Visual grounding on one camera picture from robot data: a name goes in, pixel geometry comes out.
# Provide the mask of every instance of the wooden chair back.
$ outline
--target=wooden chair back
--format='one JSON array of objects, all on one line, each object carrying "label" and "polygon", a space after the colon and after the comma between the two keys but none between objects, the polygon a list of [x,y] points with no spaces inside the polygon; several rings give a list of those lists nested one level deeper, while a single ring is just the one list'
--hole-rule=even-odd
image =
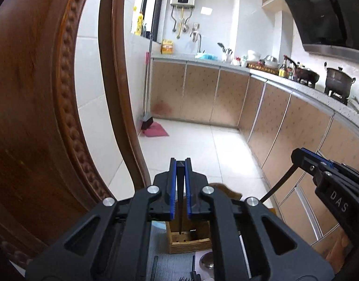
[{"label": "wooden chair back", "polygon": [[[0,6],[0,247],[25,268],[111,192],[83,135],[74,86],[86,0]],[[150,185],[130,106],[124,0],[101,0],[99,49],[113,131],[135,189]]]}]

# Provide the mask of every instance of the wooden knife block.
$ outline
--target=wooden knife block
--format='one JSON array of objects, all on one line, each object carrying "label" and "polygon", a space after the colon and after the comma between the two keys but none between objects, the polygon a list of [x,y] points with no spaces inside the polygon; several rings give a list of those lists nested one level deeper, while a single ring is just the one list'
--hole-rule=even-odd
[{"label": "wooden knife block", "polygon": [[[240,200],[242,194],[231,191],[223,184],[210,184],[215,188],[226,193],[230,198]],[[178,202],[176,202],[176,213],[178,213]],[[179,234],[180,219],[176,218],[171,222],[166,222],[166,234],[168,237],[168,253],[181,254],[185,252],[195,252],[212,248],[210,239],[210,229],[208,222],[194,222],[187,218],[186,198],[183,200],[182,210],[182,233]]]}]

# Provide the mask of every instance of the range hood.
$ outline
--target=range hood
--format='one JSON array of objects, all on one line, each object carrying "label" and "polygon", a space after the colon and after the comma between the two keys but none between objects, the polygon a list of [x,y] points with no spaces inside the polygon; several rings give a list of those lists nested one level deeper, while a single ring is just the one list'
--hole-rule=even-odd
[{"label": "range hood", "polygon": [[355,0],[285,0],[309,53],[359,63],[359,7]]}]

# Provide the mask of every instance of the gas stove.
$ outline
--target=gas stove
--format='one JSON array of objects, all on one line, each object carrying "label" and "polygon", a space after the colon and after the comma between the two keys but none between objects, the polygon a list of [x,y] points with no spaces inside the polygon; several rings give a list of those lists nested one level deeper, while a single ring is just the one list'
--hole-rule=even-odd
[{"label": "gas stove", "polygon": [[335,100],[339,101],[340,103],[343,103],[344,105],[348,104],[347,97],[345,97],[345,95],[343,94],[338,94],[335,91],[330,90],[329,88],[325,88],[324,93],[334,98]]},{"label": "gas stove", "polygon": [[300,83],[301,85],[309,86],[309,87],[312,88],[312,89],[315,88],[315,83],[313,83],[313,82],[311,82],[311,81],[304,80],[304,79],[297,78],[297,77],[294,77],[293,80],[294,80],[295,82]]}]

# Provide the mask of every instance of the bowl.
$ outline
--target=bowl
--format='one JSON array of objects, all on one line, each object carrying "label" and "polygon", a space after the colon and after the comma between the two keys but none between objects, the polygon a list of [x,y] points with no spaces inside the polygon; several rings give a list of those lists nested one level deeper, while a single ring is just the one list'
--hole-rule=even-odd
[{"label": "bowl", "polygon": [[269,67],[269,68],[279,68],[279,63],[277,62],[273,62],[273,61],[268,61],[268,60],[264,60],[265,61],[265,66]]},{"label": "bowl", "polygon": [[270,61],[270,62],[273,62],[273,63],[278,63],[278,60],[276,57],[273,57],[272,55],[268,55],[264,58],[265,61]]},{"label": "bowl", "polygon": [[261,54],[253,51],[253,50],[248,50],[247,51],[247,61],[254,61],[254,62],[258,62],[260,60]]}]

